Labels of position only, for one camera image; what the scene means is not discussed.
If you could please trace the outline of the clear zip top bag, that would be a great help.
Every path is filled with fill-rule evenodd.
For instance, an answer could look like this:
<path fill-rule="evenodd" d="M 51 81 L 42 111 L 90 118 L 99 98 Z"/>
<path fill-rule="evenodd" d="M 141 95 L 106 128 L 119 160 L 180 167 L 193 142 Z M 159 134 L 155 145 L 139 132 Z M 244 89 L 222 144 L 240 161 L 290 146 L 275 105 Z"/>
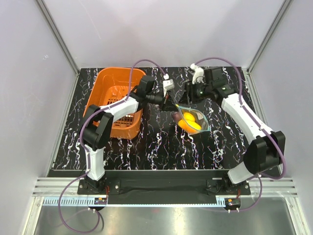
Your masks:
<path fill-rule="evenodd" d="M 176 104 L 176 108 L 177 111 L 172 113 L 172 118 L 186 133 L 195 135 L 211 130 L 207 118 L 201 111 L 178 104 Z"/>

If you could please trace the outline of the orange carrot piece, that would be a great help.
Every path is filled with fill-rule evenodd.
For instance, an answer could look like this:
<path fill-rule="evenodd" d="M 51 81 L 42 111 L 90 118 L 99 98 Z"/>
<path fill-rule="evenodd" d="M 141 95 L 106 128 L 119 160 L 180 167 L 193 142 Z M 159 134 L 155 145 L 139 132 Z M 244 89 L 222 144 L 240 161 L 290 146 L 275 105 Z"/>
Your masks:
<path fill-rule="evenodd" d="M 201 126 L 198 125 L 196 122 L 191 121 L 191 120 L 181 119 L 178 122 L 178 126 L 189 134 L 197 134 L 201 130 Z"/>

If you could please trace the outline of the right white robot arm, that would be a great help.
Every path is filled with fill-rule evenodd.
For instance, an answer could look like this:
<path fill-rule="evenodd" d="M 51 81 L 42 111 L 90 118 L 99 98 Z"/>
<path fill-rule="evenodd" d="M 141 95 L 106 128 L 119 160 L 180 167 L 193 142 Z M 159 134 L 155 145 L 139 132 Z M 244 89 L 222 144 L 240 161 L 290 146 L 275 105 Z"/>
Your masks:
<path fill-rule="evenodd" d="M 186 82 L 180 104 L 194 104 L 206 98 L 216 102 L 229 114 L 245 135 L 249 146 L 243 161 L 224 176 L 224 192 L 233 194 L 240 185 L 258 174 L 279 165 L 285 165 L 286 137 L 264 124 L 245 103 L 238 89 L 231 85 L 213 86 L 205 83 Z"/>

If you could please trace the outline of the yellow lemon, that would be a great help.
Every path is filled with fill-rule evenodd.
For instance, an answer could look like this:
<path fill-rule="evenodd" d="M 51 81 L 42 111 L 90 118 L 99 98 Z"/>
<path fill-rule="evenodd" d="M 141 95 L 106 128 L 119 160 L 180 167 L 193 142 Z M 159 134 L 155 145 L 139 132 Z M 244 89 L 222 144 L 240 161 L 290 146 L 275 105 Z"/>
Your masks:
<path fill-rule="evenodd" d="M 189 112 L 184 112 L 183 113 L 183 117 L 185 120 L 189 120 L 189 121 L 192 121 L 192 122 L 195 122 L 195 117 L 189 113 Z"/>

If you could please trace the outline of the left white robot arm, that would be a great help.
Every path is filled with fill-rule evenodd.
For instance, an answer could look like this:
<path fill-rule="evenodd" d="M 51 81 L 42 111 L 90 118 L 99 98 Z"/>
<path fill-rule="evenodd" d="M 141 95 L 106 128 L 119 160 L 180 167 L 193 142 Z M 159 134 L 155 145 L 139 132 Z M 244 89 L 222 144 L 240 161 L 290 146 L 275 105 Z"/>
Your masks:
<path fill-rule="evenodd" d="M 139 86 L 135 86 L 127 96 L 112 104 L 101 107 L 90 105 L 87 108 L 80 130 L 80 144 L 85 150 L 87 163 L 84 179 L 92 192 L 100 194 L 106 187 L 103 152 L 110 140 L 113 123 L 142 110 L 147 104 L 158 105 L 165 112 L 178 111 L 169 92 L 155 94 L 152 90 L 146 91 Z"/>

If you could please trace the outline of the dark red plum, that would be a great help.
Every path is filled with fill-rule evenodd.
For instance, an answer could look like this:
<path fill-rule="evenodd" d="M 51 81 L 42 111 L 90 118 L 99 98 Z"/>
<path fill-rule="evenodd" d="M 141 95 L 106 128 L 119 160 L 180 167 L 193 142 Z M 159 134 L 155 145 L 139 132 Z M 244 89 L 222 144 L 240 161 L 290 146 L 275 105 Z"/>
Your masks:
<path fill-rule="evenodd" d="M 171 117 L 175 122 L 179 122 L 182 119 L 180 112 L 172 112 Z"/>

